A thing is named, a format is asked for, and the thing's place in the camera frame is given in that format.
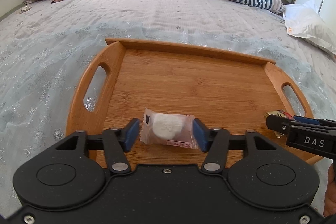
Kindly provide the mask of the person's right hand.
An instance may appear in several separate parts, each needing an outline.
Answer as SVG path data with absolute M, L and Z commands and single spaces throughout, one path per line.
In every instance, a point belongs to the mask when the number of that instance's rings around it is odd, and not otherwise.
M 336 184 L 333 164 L 327 174 L 327 187 L 325 192 L 325 205 L 323 209 L 324 217 L 335 214 L 336 212 Z

